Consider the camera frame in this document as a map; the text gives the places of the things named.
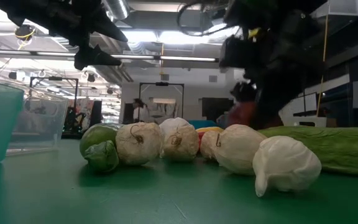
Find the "green table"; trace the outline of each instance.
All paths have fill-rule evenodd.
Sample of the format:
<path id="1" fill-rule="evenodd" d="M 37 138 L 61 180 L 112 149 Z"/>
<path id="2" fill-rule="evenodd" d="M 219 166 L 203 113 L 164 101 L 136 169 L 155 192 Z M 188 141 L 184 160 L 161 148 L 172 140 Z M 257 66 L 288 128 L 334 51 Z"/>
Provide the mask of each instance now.
<path id="1" fill-rule="evenodd" d="M 0 223 L 358 223 L 355 177 L 322 174 L 302 194 L 257 198 L 254 177 L 201 158 L 93 175 L 78 144 L 0 164 Z"/>

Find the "green tabletop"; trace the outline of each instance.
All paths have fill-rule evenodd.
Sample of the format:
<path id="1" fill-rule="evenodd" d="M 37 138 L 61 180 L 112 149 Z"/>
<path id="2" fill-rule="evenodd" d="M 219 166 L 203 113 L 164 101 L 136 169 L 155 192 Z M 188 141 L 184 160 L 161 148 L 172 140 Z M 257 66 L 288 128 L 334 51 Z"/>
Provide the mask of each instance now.
<path id="1" fill-rule="evenodd" d="M 358 178 L 322 174 L 309 191 L 269 191 L 201 158 L 93 175 L 78 141 L 0 164 L 0 223 L 358 223 Z"/>

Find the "person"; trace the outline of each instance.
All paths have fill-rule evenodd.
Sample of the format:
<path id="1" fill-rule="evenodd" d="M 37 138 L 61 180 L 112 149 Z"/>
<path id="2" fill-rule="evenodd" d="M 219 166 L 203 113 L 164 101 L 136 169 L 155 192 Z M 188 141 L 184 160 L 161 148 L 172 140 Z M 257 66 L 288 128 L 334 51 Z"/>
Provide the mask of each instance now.
<path id="1" fill-rule="evenodd" d="M 145 103 L 139 98 L 134 99 L 134 121 L 148 122 L 149 109 Z"/>
<path id="2" fill-rule="evenodd" d="M 257 91 L 251 83 L 237 83 L 230 94 L 237 102 L 229 111 L 227 126 L 243 124 L 256 130 L 283 126 L 277 114 L 258 114 L 255 103 Z"/>

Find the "ceiling duct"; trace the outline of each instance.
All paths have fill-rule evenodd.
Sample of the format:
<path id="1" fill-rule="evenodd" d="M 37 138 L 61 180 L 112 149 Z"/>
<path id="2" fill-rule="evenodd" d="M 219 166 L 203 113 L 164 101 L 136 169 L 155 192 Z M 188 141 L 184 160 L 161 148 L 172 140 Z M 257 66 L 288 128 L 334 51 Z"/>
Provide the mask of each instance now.
<path id="1" fill-rule="evenodd" d="M 129 16 L 130 9 L 126 0 L 103 0 L 108 13 L 110 13 L 114 19 L 123 20 Z"/>

